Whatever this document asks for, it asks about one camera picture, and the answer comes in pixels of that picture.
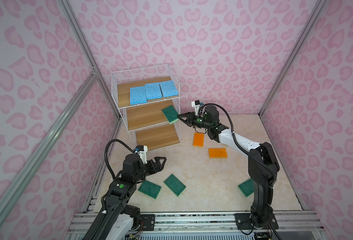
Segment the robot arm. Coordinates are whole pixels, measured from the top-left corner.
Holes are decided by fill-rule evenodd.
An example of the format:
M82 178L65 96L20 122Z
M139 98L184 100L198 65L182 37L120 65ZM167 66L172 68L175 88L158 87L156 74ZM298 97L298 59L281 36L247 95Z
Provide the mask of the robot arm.
M166 162L165 157L155 157L155 162L146 159L147 147L139 145L135 153L126 156L121 176L115 177L107 193L102 197L102 209L87 231L83 240L122 239L131 228L140 223L140 209L127 205L139 181L146 176L160 172Z
M273 216L271 208L273 185L280 169L272 146L267 142L261 144L251 141L221 124L215 106L203 105L199 101L193 101L192 106L194 112L178 115L179 120L189 127L207 129L211 140L230 146L248 157L248 173L255 182L250 219L254 228L265 227L269 223L269 218Z

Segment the sponge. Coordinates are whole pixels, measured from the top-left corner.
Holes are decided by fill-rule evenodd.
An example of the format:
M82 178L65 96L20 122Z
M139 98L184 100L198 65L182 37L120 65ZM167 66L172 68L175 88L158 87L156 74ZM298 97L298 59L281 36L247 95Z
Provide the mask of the sponge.
M148 100L162 98L159 83L146 83L146 98Z
M239 184L238 188L245 195L245 197L248 197L254 192L254 184L254 181L250 178L244 183Z
M177 179L174 174L171 174L166 180L164 180L164 184L168 186L168 188L175 193L176 196L179 196L186 186Z
M152 197L153 199L156 199L158 196L160 189L162 187L159 185L156 185L155 183L149 182L145 180L139 187L138 191Z
M170 105L167 108L163 108L162 112L170 124L178 121L178 112L175 110L173 105Z
M225 148L209 148L208 156L210 158L227 158L227 151Z
M130 104L140 104L140 103L147 103L146 99L146 87L134 87L130 88Z
M203 138L205 135L203 133L194 133L194 141L193 141L193 146L194 147L203 147Z
M160 82L159 85L164 98L178 95L178 90L173 80Z

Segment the blue sponge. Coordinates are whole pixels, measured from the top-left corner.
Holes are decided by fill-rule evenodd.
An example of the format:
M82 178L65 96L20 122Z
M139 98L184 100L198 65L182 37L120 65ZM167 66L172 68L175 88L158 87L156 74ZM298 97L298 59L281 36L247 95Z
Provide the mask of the blue sponge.
M178 95L178 90L172 80L160 82L159 85L164 98Z
M147 103L145 86L130 88L130 104Z
M146 83L146 98L148 100L162 98L159 83Z

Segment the mounting plate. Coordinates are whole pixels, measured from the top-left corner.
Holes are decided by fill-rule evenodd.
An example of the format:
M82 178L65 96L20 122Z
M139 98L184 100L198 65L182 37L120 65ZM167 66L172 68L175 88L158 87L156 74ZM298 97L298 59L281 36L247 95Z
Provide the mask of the mounting plate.
M154 214L141 214L140 221L143 222L142 231L154 231Z
M246 213L246 214L234 214L234 217L235 217L235 223L237 224L238 230L251 230L251 229L253 229L253 226L251 225L250 214L249 213ZM273 214L273 227L275 229L279 228L274 214Z

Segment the green sponge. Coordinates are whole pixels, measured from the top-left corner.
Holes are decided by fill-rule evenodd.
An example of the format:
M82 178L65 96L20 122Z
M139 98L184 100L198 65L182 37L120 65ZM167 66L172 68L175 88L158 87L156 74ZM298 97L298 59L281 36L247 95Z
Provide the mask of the green sponge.
M246 197L248 197L254 192L254 181L250 178L244 183L239 184L238 188Z
M149 182L145 180L139 187L138 191L152 197L153 199L156 199L158 196L160 189L162 187L159 185L156 185L155 183Z
M178 121L178 112L175 110L173 105L162 109L162 112L170 124L173 124L174 122Z
M168 186L168 188L175 193L176 196L179 196L186 188L186 186L177 179L176 176L171 174L166 180L164 180L164 184Z

